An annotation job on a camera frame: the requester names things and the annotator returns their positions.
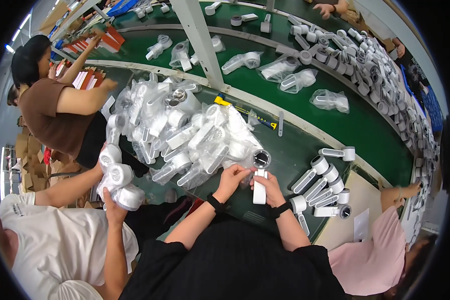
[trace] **screwdriver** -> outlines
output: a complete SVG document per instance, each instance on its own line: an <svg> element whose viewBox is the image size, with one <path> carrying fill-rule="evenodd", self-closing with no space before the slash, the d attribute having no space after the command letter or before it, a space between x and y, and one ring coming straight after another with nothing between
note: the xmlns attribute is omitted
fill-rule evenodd
<svg viewBox="0 0 450 300"><path fill-rule="evenodd" d="M216 96L214 102L215 102L216 104L219 104L219 105L225 105L225 106L232 104L232 103L230 103L230 102L225 101L225 100L224 100L224 97L225 97L225 96L224 96L222 93L219 93L218 96ZM246 110L246 109L244 109L244 108L238 107L238 106L233 105L233 104L232 104L232 106L233 106L239 113L241 113L242 115L248 116L248 114L250 113L250 111L248 111L248 110ZM275 130L275 129L277 128L277 123L269 122L269 121L265 120L263 117L259 117L259 116L257 116L257 119L258 119L258 121L259 121L260 123L266 125L267 127L270 127L272 130Z"/></svg>

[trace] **black pants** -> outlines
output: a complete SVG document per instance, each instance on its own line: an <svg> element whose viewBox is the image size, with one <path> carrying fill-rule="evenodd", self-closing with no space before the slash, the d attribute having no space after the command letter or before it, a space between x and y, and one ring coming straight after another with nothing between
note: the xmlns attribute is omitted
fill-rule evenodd
<svg viewBox="0 0 450 300"><path fill-rule="evenodd" d="M138 253L142 253L142 245L148 239L156 239L170 229L192 206L192 200L181 196L175 203L160 205L142 205L134 212L128 212L125 223L137 237Z"/></svg>
<svg viewBox="0 0 450 300"><path fill-rule="evenodd" d="M106 140L107 120L100 111L97 111L85 131L80 152L76 159L77 162L88 169L95 167L98 156L100 155L100 150L102 150ZM127 137L120 135L119 145L122 150L122 163L129 165L135 172L135 176L144 176L144 174L148 173L149 167L138 161L132 154L123 149L123 145L126 145L126 143L129 143Z"/></svg>

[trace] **pink shirt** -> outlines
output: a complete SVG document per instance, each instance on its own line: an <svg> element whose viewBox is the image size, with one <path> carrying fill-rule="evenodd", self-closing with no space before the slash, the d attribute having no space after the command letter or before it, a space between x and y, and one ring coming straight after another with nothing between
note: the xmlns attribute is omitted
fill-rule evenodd
<svg viewBox="0 0 450 300"><path fill-rule="evenodd" d="M394 206L373 223L372 237L328 252L331 270L349 295L383 293L396 285L402 274L406 237Z"/></svg>

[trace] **black hair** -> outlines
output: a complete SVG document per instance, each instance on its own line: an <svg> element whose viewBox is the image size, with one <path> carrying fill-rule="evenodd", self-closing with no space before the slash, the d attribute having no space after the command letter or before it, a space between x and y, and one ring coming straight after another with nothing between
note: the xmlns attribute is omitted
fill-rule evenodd
<svg viewBox="0 0 450 300"><path fill-rule="evenodd" d="M15 103L15 99L17 98L18 98L18 91L15 88L15 85L12 84L12 86L8 90L8 95L6 96L6 104L10 106L17 106L17 103Z"/></svg>
<svg viewBox="0 0 450 300"><path fill-rule="evenodd" d="M17 89L20 85L31 87L40 79L38 62L42 59L52 42L46 35L35 35L28 42L18 47L12 57L12 78Z"/></svg>
<svg viewBox="0 0 450 300"><path fill-rule="evenodd" d="M435 241L437 241L438 236L436 234L432 234L430 236L424 237L424 239L428 240L428 243L424 244L422 248L420 248L418 254L413 260L412 265L408 269L405 277L400 281L397 286L397 291L394 300L403 299L407 294L408 290L412 284L415 283L416 279L419 277L420 273L422 273L423 267L425 266L425 262L427 261L430 253L435 246Z"/></svg>

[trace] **black wrist strap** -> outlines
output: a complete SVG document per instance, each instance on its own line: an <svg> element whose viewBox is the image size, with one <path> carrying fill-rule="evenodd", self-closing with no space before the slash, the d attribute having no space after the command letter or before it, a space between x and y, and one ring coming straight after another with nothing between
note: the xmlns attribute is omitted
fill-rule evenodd
<svg viewBox="0 0 450 300"><path fill-rule="evenodd" d="M292 209L292 205L290 204L290 202L285 202L282 205L280 205L279 207L275 207L273 208L272 211L272 216L277 219L280 217L280 215L286 211L287 209Z"/></svg>
<svg viewBox="0 0 450 300"><path fill-rule="evenodd" d="M208 194L207 196L207 202L210 203L210 205L215 208L215 213L218 215L219 213L223 213L225 211L225 208L227 207L225 203L220 203L215 197L212 195L212 193Z"/></svg>

